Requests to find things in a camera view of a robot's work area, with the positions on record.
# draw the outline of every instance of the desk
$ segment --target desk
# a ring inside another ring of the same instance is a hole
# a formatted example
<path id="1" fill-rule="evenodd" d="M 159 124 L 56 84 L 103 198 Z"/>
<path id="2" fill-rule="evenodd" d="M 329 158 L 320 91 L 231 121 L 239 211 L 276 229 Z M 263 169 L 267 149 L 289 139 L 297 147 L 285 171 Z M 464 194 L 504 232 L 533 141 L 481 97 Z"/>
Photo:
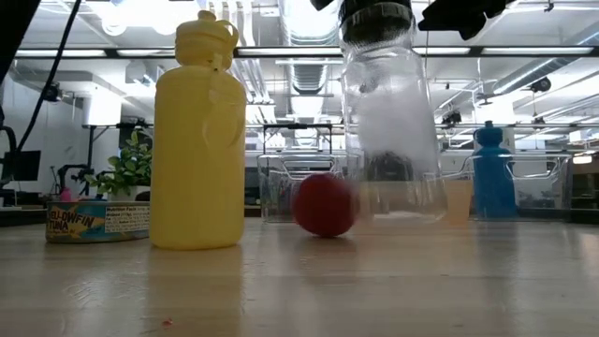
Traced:
<path id="1" fill-rule="evenodd" d="M 597 336 L 599 228 L 247 220 L 239 246 L 45 244 L 0 228 L 0 336 Z M 165 321 L 172 319 L 172 324 Z"/>

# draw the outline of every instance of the black cable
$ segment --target black cable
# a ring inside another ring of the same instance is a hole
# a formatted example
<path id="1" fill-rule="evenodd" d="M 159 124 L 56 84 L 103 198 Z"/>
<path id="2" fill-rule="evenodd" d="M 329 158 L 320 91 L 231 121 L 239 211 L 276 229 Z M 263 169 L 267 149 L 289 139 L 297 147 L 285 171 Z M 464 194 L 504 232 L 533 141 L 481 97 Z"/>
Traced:
<path id="1" fill-rule="evenodd" d="M 56 75 L 56 70 L 58 70 L 58 65 L 60 64 L 60 60 L 63 57 L 63 51 L 65 50 L 66 41 L 68 40 L 68 35 L 71 32 L 71 28 L 73 26 L 73 22 L 77 17 L 77 13 L 79 12 L 79 7 L 81 5 L 81 0 L 75 0 L 75 4 L 71 9 L 71 14 L 68 16 L 68 20 L 66 21 L 65 31 L 63 32 L 63 38 L 60 41 L 60 45 L 58 46 L 58 51 L 56 53 L 56 57 L 54 58 L 54 63 L 52 64 L 52 68 L 50 70 L 50 74 L 48 75 L 48 79 L 46 80 L 46 84 L 44 84 L 44 88 L 39 94 L 39 98 L 37 99 L 36 108 L 34 109 L 34 113 L 31 116 L 31 120 L 29 121 L 29 125 L 25 130 L 25 133 L 22 135 L 21 141 L 19 142 L 19 146 L 17 147 L 16 155 L 19 155 L 22 151 L 25 142 L 29 138 L 31 131 L 33 131 L 34 126 L 36 125 L 37 116 L 39 115 L 39 110 L 41 109 L 41 105 L 44 102 L 44 94 L 50 89 L 52 82 L 54 81 L 54 76 Z"/>

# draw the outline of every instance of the ceiling light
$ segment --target ceiling light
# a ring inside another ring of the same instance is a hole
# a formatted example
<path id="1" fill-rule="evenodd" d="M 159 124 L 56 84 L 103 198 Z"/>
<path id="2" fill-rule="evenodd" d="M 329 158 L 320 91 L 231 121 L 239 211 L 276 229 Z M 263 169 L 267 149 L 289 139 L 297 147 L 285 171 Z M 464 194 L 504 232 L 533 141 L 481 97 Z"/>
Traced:
<path id="1" fill-rule="evenodd" d="M 277 66 L 327 66 L 342 65 L 343 60 L 275 60 Z"/>
<path id="2" fill-rule="evenodd" d="M 339 47 L 237 48 L 240 58 L 343 57 Z"/>
<path id="3" fill-rule="evenodd" d="M 174 49 L 161 50 L 117 50 L 120 56 L 125 57 L 143 57 L 143 56 L 174 56 Z"/>
<path id="4" fill-rule="evenodd" d="M 415 47 L 414 51 L 420 55 L 439 55 L 439 54 L 450 54 L 450 55 L 463 55 L 470 52 L 468 47 Z"/>
<path id="5" fill-rule="evenodd" d="M 18 50 L 16 57 L 55 57 L 58 50 Z M 106 56 L 102 50 L 66 50 L 63 57 L 101 57 Z"/>
<path id="6" fill-rule="evenodd" d="M 590 164 L 592 162 L 592 157 L 590 155 L 580 155 L 572 158 L 572 162 L 574 164 Z"/>
<path id="7" fill-rule="evenodd" d="M 485 48 L 482 51 L 486 54 L 499 55 L 551 55 L 551 54 L 588 54 L 592 51 L 592 47 L 492 47 Z"/>

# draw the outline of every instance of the black bottle cap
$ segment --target black bottle cap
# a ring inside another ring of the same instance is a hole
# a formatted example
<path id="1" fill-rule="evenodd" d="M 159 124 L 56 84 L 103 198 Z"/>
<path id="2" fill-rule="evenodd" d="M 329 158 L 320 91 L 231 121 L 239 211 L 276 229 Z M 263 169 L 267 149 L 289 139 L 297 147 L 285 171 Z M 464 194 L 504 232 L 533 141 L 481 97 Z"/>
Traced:
<path id="1" fill-rule="evenodd" d="M 410 0 L 345 0 L 339 10 L 342 40 L 368 45 L 394 39 L 414 24 Z"/>

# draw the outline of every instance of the can label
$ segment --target can label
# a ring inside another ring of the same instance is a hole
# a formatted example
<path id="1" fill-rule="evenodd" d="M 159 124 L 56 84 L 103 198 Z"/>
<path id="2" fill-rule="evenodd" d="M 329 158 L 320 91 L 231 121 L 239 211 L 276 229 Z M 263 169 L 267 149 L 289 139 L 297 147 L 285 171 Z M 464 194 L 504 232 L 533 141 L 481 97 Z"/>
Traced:
<path id="1" fill-rule="evenodd" d="M 150 206 L 56 202 L 48 208 L 46 238 L 54 242 L 111 242 L 148 237 Z"/>

